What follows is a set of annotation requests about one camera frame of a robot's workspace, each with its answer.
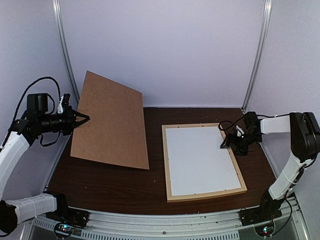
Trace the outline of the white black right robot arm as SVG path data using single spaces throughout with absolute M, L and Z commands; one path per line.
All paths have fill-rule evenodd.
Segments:
M 320 127 L 312 112 L 290 112 L 267 116 L 254 111 L 240 118 L 245 125 L 242 129 L 237 121 L 228 121 L 228 133 L 220 148 L 234 147 L 236 154 L 246 156 L 249 146 L 261 143 L 264 135 L 290 134 L 290 155 L 276 181 L 265 191 L 260 206 L 256 210 L 259 220 L 268 220 L 299 182 L 305 169 L 314 164 L 320 152 Z

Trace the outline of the brown backing board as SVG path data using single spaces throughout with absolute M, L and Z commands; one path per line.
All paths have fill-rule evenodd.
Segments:
M 141 92 L 87 71 L 78 112 L 90 120 L 74 130 L 71 157 L 150 168 Z

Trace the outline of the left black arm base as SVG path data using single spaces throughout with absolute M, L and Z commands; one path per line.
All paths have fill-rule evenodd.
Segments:
M 88 211 L 69 207 L 67 197 L 63 193 L 54 191 L 45 191 L 44 193 L 55 197 L 57 203 L 57 210 L 45 214 L 48 219 L 67 222 L 70 225 L 82 229 L 87 226 L 90 215 Z

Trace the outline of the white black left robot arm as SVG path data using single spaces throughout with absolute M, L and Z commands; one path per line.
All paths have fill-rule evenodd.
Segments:
M 0 191 L 3 192 L 9 177 L 23 154 L 46 133 L 69 136 L 74 129 L 90 120 L 86 114 L 69 105 L 70 94 L 61 98 L 56 113 L 48 112 L 48 93 L 27 96 L 26 110 L 13 125 L 0 147 Z M 61 222 L 76 222 L 76 215 L 62 193 L 45 192 L 18 200 L 0 200 L 0 230 L 11 234 L 19 224 L 42 214 L 53 214 Z

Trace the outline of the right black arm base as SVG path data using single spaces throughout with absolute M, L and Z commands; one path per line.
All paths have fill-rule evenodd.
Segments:
M 273 199 L 269 191 L 266 190 L 261 196 L 259 206 L 238 212 L 242 226 L 255 225 L 281 217 L 280 208 L 284 201 L 284 198 L 280 200 Z

